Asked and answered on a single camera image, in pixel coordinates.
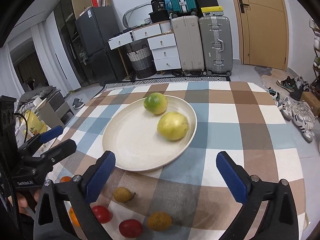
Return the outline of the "person's left hand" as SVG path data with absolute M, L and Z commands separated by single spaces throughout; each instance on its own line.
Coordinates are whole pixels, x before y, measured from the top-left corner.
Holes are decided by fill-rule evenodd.
M 39 196 L 40 196 L 40 194 L 41 194 L 41 190 L 40 190 L 40 189 L 39 189 L 39 190 L 36 190 L 36 191 L 34 192 L 33 197 L 34 197 L 34 199 L 35 199 L 36 202 L 39 201 Z M 18 201 L 18 206 L 19 206 L 19 211 L 20 211 L 20 213 L 30 216 L 30 213 L 29 213 L 28 210 L 27 210 L 27 208 L 29 207 L 28 201 L 27 201 L 26 198 L 25 198 L 22 194 L 20 194 L 19 192 L 17 193 L 17 201 Z

